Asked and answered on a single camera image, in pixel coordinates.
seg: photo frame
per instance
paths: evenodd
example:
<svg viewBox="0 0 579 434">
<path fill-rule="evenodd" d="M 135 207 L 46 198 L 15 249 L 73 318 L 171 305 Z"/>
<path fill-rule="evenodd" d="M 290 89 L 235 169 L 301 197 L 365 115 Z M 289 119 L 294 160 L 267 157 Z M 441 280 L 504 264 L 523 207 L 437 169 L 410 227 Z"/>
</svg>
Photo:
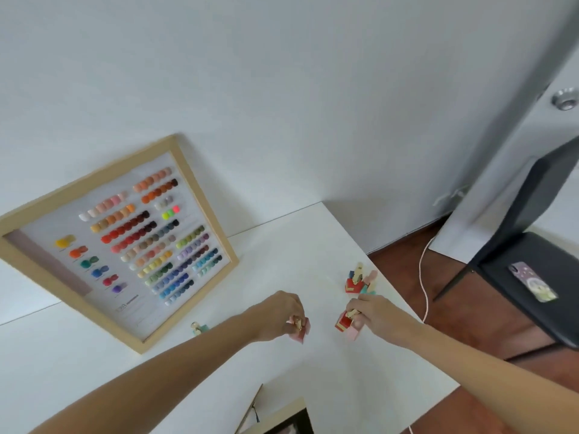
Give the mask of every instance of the photo frame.
<svg viewBox="0 0 579 434">
<path fill-rule="evenodd" d="M 0 259 L 138 353 L 239 262 L 178 140 L 0 217 Z"/>
</svg>

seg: white wall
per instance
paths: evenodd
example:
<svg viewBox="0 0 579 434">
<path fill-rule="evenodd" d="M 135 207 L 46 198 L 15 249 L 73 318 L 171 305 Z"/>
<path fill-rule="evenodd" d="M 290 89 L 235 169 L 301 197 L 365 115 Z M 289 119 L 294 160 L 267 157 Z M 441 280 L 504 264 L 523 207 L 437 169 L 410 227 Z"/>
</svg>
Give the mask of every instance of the white wall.
<svg viewBox="0 0 579 434">
<path fill-rule="evenodd" d="M 323 200 L 370 251 L 472 180 L 576 1 L 2 0 L 0 212 L 182 131 L 228 235 Z"/>
</svg>

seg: smartphone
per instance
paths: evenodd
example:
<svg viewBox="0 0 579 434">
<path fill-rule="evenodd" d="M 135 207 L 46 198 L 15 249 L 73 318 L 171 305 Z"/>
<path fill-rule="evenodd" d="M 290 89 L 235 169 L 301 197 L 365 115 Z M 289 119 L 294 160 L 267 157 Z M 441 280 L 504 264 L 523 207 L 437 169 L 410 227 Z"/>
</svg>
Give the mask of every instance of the smartphone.
<svg viewBox="0 0 579 434">
<path fill-rule="evenodd" d="M 523 283 L 529 291 L 541 303 L 558 299 L 555 291 L 541 279 L 525 262 L 517 262 L 509 265 L 508 269 Z"/>
</svg>

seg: hand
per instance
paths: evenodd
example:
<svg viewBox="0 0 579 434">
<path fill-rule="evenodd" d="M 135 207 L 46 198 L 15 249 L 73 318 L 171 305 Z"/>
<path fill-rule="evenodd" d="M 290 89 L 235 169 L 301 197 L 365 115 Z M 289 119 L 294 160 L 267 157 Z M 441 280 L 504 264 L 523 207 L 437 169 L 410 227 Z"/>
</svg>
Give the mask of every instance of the hand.
<svg viewBox="0 0 579 434">
<path fill-rule="evenodd" d="M 348 302 L 346 310 L 352 309 L 360 311 L 353 317 L 355 328 L 366 325 L 374 335 L 401 347 L 408 348 L 423 330 L 422 322 L 379 295 L 360 294 Z"/>
<path fill-rule="evenodd" d="M 298 333 L 298 328 L 286 321 L 291 316 L 304 321 L 306 315 L 296 294 L 278 291 L 250 307 L 242 316 L 254 332 L 253 341 L 271 341 L 282 335 Z"/>
</svg>

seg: white table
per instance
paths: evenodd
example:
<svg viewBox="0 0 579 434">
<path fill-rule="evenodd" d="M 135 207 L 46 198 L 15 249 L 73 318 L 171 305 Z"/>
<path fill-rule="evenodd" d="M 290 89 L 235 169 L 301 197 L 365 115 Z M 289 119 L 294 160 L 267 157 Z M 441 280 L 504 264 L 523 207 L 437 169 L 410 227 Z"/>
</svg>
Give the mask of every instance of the white table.
<svg viewBox="0 0 579 434">
<path fill-rule="evenodd" d="M 141 356 L 60 303 L 0 326 L 0 432 L 25 433 L 99 385 L 282 289 L 298 293 L 312 330 L 248 346 L 197 387 L 155 433 L 233 433 L 259 384 L 271 413 L 303 396 L 317 434 L 399 433 L 457 384 L 365 329 L 334 328 L 350 269 L 368 257 L 320 203 L 230 238 L 240 264 Z M 377 291 L 416 316 L 381 274 Z"/>
</svg>

